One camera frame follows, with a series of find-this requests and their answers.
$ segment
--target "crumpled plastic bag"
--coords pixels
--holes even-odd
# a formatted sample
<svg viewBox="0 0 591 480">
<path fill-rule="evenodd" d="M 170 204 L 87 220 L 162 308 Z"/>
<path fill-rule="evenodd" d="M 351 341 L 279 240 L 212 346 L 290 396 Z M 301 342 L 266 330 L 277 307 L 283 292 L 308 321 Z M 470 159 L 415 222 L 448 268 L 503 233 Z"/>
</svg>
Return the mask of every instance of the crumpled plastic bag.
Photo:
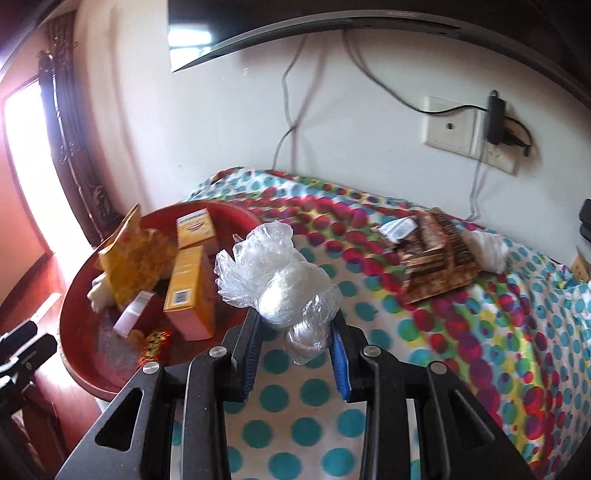
<svg viewBox="0 0 591 480">
<path fill-rule="evenodd" d="M 259 225 L 234 245 L 234 260 L 226 251 L 217 254 L 214 272 L 222 299 L 254 307 L 266 324 L 284 330 L 286 350 L 301 365 L 326 349 L 342 294 L 294 248 L 292 236 L 284 223 Z"/>
</svg>

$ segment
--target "bed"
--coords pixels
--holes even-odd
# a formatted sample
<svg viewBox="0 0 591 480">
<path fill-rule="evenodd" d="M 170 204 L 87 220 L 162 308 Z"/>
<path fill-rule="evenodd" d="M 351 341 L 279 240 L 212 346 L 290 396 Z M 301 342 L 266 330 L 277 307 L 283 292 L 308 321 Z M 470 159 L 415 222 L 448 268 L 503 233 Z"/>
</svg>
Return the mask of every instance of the bed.
<svg viewBox="0 0 591 480">
<path fill-rule="evenodd" d="M 189 199 L 212 198 L 291 225 L 296 248 L 339 286 L 346 321 L 401 361 L 444 361 L 539 478 L 554 478 L 573 456 L 590 421 L 591 291 L 564 265 L 505 238 L 504 273 L 481 273 L 468 287 L 405 306 L 400 259 L 370 227 L 420 206 L 240 167 Z M 453 222 L 460 231 L 483 229 Z M 359 478 L 365 406 L 342 401 L 328 354 L 298 367 L 265 329 L 254 390 L 245 404 L 226 403 L 225 414 L 233 478 Z M 418 480 L 412 415 L 409 422 Z"/>
</svg>

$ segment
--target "dark curtain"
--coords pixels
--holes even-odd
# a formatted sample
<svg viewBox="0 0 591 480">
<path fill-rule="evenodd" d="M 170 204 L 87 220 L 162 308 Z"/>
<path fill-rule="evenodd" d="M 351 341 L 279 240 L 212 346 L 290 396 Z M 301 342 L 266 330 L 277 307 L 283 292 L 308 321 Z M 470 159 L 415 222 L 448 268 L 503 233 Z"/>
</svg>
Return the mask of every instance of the dark curtain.
<svg viewBox="0 0 591 480">
<path fill-rule="evenodd" d="M 74 78 L 75 16 L 70 12 L 48 22 L 51 48 L 39 55 L 39 84 L 57 175 L 82 231 L 96 247 L 122 216 L 113 210 L 86 148 Z"/>
</svg>

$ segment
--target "wall socket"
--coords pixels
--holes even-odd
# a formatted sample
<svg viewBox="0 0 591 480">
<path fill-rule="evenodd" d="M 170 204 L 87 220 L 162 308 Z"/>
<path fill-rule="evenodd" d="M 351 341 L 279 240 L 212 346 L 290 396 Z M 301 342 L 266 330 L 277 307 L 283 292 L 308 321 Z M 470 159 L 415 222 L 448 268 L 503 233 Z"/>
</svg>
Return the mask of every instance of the wall socket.
<svg viewBox="0 0 591 480">
<path fill-rule="evenodd" d="M 459 105 L 449 100 L 427 97 L 427 110 L 447 110 Z M 474 160 L 479 160 L 483 155 L 484 163 L 512 175 L 518 149 L 486 143 L 485 151 L 482 152 L 485 114 L 467 108 L 445 115 L 426 115 L 423 143 Z"/>
</svg>

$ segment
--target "television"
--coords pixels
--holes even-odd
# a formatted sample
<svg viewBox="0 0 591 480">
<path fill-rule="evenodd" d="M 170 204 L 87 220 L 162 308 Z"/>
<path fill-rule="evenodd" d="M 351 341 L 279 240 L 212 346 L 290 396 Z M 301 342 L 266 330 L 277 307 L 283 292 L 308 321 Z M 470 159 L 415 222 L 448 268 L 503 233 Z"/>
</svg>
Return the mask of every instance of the television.
<svg viewBox="0 0 591 480">
<path fill-rule="evenodd" d="M 470 42 L 546 75 L 591 108 L 591 33 L 577 0 L 168 0 L 171 67 L 278 38 L 395 28 Z"/>
</svg>

